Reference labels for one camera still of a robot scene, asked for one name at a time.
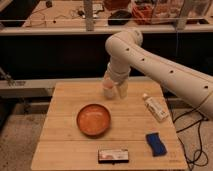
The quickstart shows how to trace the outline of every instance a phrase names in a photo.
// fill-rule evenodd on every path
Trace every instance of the bowl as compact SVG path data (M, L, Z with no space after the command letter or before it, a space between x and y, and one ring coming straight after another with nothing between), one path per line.
M88 136L103 134L110 126L110 113L100 104L84 106L77 115L77 125Z

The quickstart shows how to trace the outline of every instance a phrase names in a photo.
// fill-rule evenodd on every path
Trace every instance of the cable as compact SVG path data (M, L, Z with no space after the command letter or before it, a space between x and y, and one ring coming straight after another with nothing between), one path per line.
M167 100L167 104L168 104L168 107L170 109L170 112L171 112L171 115L172 115L172 119L173 119L173 123L175 123L178 119L186 116L186 115L189 115L191 114L193 111L196 111L196 109L192 109L192 110L189 110L181 115L179 115L177 118L174 119L174 113L173 113L173 110L172 110L172 107L171 107L171 104L169 103L169 100L166 98ZM184 152L184 156L186 158L186 162L187 162L187 165L188 165L188 168L189 168L189 171L192 171L194 169L195 166L198 166L198 167L204 167L206 165L208 165L209 163L209 158L208 158L208 155L207 153L203 150L203 142L202 142L202 138L201 138L201 125L204 121L208 121L208 118L206 118L204 115L202 115L200 112L198 112L201 116L201 119L195 121L194 123L186 126L185 128L182 128L178 131L176 131L177 133L180 133L180 132L184 132L186 130L188 130L189 128L192 128L193 126L197 125L198 124L198 128L197 128L197 134L198 134L198 140L199 140L199 148L196 149L194 152L193 152L193 158L190 159L186 153L186 149L185 149L185 145L184 143L182 142L182 140L180 138L179 141L182 145L182 148L183 148L183 152ZM198 163L200 158L204 156L206 161L204 163Z
M32 14L35 14L35 13L39 13L42 15L42 18L41 20L32 20L32 15L29 17L30 19L30 25L29 26L26 26L26 27L35 27L35 26L41 26L41 25L44 25L46 27L46 16L44 13L40 12L40 11L36 11ZM39 23L39 24L32 24L33 21L42 21L42 23Z
M201 132L200 132L201 124L204 121L208 121L208 119L206 117L204 117L201 113L199 113L199 114L201 116L201 119L199 119L198 121L195 121L194 123L190 124L189 126L183 128L183 129L180 129L180 130L177 131L177 133L180 133L180 132L183 132L183 131L195 126L196 124L198 124L197 132L198 132L198 139L199 139L199 149L194 151L193 159L190 159L187 156L185 146L184 146L182 140L179 138L179 141L181 142L181 145L183 147L184 156L186 158L186 162L188 164L188 168L189 168L190 171L192 171L194 169L194 166L204 167L204 166L208 165L208 163L209 163L208 155L205 151L203 151L203 143L202 143ZM199 161L199 159L201 158L202 155L204 155L204 157L206 158L206 162L204 162L203 164L199 164L198 161Z
M81 16L78 15L78 11L80 10L80 8L82 8L82 6L77 7L75 10L73 10L73 9L69 10L68 13L69 13L71 19L75 19L75 18L81 17ZM56 23L56 19L58 19L58 18L70 19L70 17L65 16L65 15L58 15L58 16L56 16L56 17L53 18L53 23Z
M186 116L186 115L188 115L188 114L191 114L192 112L194 112L194 111L196 111L196 110L197 110L197 108L193 108L193 109L191 109L191 110L189 110L189 111L187 111L187 112L184 112L183 114L181 114L181 115L179 115L177 118L175 118L175 119L173 120L173 123L175 123L178 119L182 118L183 116Z

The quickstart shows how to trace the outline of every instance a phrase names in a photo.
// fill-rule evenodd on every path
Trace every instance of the bottle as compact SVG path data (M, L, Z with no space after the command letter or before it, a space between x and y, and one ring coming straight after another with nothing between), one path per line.
M115 90L114 90L115 83L113 80L111 80L107 72L104 74L102 87L103 87L104 96L107 99L113 99L115 97Z
M146 93L144 93L143 99L146 107L149 109L149 111L153 114L158 122L164 121L169 116L169 114L163 110L163 107L153 97L150 97Z

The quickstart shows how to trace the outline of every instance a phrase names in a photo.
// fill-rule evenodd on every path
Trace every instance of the wooden table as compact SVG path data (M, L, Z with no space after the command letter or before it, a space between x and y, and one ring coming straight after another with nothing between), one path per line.
M209 22L209 24L213 25L213 3L209 8L209 11L207 12L205 19Z
M142 94L155 97L168 111L160 86L152 81L129 83L128 97L106 100L101 81L67 82L56 85L43 130L33 157L32 170L167 170L187 168L171 118L158 123L147 110ZM78 111L98 103L111 113L110 129L99 138L89 138L76 125ZM153 157L145 140L159 132L168 153ZM129 163L98 164L99 149L125 148Z
M53 6L47 8L45 1L40 1L32 14L24 23L23 27L86 27L85 19L80 17L78 10L84 10L83 1L52 1ZM93 3L102 3L101 0L96 0ZM107 27L107 19L114 11L98 13L98 19L94 19L94 25L97 27ZM133 21L126 26L137 26Z
M0 0L0 12L2 12L13 0Z

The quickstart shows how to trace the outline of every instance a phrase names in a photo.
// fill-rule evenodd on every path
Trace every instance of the blue sponge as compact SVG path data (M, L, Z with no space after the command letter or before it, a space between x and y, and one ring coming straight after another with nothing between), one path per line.
M167 153L166 147L160 140L158 133L147 134L146 140L152 148L152 155L154 157L163 156Z

